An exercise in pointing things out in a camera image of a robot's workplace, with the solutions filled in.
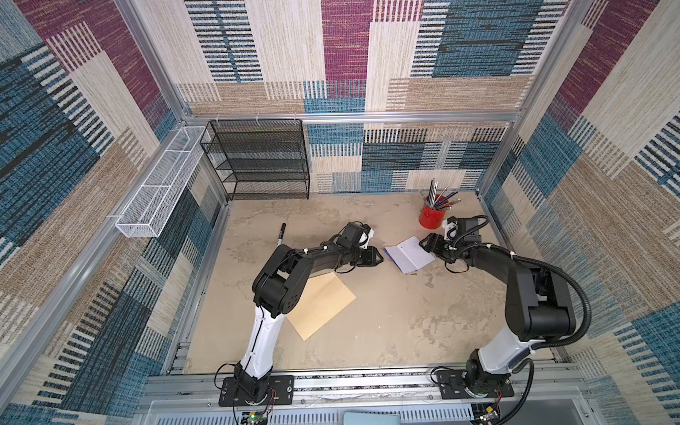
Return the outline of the white letter paper blue border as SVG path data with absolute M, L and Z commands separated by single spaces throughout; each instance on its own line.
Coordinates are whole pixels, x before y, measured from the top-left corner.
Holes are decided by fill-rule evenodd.
M 403 274 L 414 274 L 436 259 L 420 246 L 417 237 L 409 237 L 400 244 L 387 246 L 384 251 Z

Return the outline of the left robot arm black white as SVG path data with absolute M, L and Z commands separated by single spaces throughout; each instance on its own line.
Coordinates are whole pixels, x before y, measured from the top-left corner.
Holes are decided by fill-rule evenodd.
M 286 315 L 302 298 L 309 278 L 340 267 L 376 267 L 384 258 L 370 244 L 374 230 L 350 221 L 320 245 L 294 249 L 279 244 L 253 282 L 255 320 L 244 356 L 234 366 L 235 394 L 260 402 L 272 393 L 269 383 L 274 349 Z

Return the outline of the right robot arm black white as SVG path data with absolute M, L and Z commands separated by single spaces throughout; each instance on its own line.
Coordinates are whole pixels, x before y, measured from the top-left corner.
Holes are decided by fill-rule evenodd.
M 538 350 L 572 345 L 593 321 L 593 308 L 577 281 L 560 267 L 521 256 L 481 239 L 488 217 L 453 218 L 444 234 L 431 233 L 419 246 L 444 262 L 461 261 L 506 285 L 505 325 L 467 359 L 461 380 L 467 395 L 495 394 Z

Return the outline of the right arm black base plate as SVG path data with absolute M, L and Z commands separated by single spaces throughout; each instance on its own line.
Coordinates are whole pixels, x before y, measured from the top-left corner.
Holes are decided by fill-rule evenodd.
M 439 368 L 432 377 L 439 385 L 443 400 L 466 400 L 471 398 L 512 398 L 515 390 L 510 375 L 489 375 L 481 373 L 478 377 L 468 377 L 463 369 Z

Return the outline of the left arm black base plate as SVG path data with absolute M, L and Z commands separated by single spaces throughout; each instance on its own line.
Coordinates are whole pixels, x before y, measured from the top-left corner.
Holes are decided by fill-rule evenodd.
M 249 375 L 226 377 L 221 386 L 219 407 L 265 407 L 292 404 L 294 375 L 268 375 L 255 380 Z

